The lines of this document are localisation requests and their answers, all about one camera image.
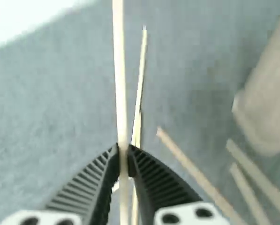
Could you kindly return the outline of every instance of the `wooden skewer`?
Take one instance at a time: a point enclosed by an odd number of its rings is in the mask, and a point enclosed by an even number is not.
[[[247,180],[245,179],[243,173],[241,172],[236,163],[233,163],[230,167],[230,173],[232,174],[257,224],[271,225],[270,220],[264,212],[261,204],[258,202],[253,189],[249,186]]]
[[[132,129],[132,137],[131,137],[131,144],[132,145],[135,145],[135,143],[136,143],[135,142],[136,120],[137,120],[137,116],[140,113],[141,100],[142,100],[146,47],[147,47],[147,29],[144,26],[143,27],[143,35],[142,35],[141,53],[140,53],[138,88],[137,88],[137,91],[136,91],[136,106],[135,106],[134,125],[133,125],[133,129]]]
[[[125,88],[125,56],[123,0],[113,0],[113,39],[116,91],[116,115],[120,156],[120,224],[129,224],[128,212],[128,164],[127,164],[127,109]]]
[[[230,203],[220,194],[220,192],[211,184],[211,182],[204,176],[204,174],[195,166],[195,164],[188,159],[182,150],[174,143],[169,135],[158,127],[157,136],[175,155],[182,166],[188,170],[192,177],[196,180],[198,185],[213,199],[215,204],[222,210],[222,212],[230,218],[230,220],[237,225],[247,225],[241,216],[234,210]]]
[[[143,27],[143,36],[141,44],[141,53],[140,53],[140,66],[139,66],[139,79],[138,79],[138,88],[136,91],[136,106],[135,106],[135,117],[134,125],[132,130],[131,144],[137,148],[141,147],[141,99],[143,92],[143,81],[144,81],[144,70],[145,70],[145,56],[147,48],[147,29]],[[136,195],[136,188],[133,189],[132,194],[132,214],[131,214],[131,224],[138,225],[139,215],[138,215],[138,198]]]
[[[247,155],[234,143],[228,139],[226,149],[238,161],[246,173],[254,180],[258,187],[264,192],[271,203],[280,212],[280,190],[262,173],[262,171],[251,161]]]

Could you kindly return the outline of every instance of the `white cylinder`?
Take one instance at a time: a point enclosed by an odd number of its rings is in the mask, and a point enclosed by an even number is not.
[[[252,147],[262,155],[280,152],[280,22],[232,112]]]

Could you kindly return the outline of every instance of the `white object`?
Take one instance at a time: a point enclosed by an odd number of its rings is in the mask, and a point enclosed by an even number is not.
[[[81,218],[73,213],[21,210],[5,218],[0,225],[23,225],[25,223],[36,225],[57,225],[62,222],[63,224],[70,224],[69,221],[72,225],[82,225]]]
[[[0,0],[0,47],[96,0]]]
[[[154,225],[229,225],[211,203],[195,202],[159,209]]]
[[[253,148],[264,156],[280,152],[280,22],[232,112]]]

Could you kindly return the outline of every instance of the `mounting hole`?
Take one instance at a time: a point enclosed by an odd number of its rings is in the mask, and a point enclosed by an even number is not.
[[[25,219],[20,225],[37,225],[38,224],[38,218],[36,217],[29,217]]]
[[[209,218],[213,216],[213,213],[205,208],[199,208],[195,213],[199,218]]]
[[[64,219],[60,222],[58,222],[56,225],[74,225],[72,220],[70,219]]]
[[[177,224],[179,222],[179,218],[172,213],[166,213],[163,215],[162,221],[164,224]]]

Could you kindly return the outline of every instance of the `gray carpet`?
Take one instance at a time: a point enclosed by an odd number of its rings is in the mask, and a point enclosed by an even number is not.
[[[255,224],[228,172],[233,159],[225,144],[232,137],[280,188],[280,155],[254,153],[231,114],[234,94],[274,30],[280,0],[129,0],[125,14],[129,136],[146,24],[143,149],[209,200],[156,138],[162,126]],[[112,44],[111,1],[99,0],[0,48],[0,221],[36,209],[116,142]],[[255,191],[280,225],[280,214]],[[110,217],[118,224],[116,210]]]

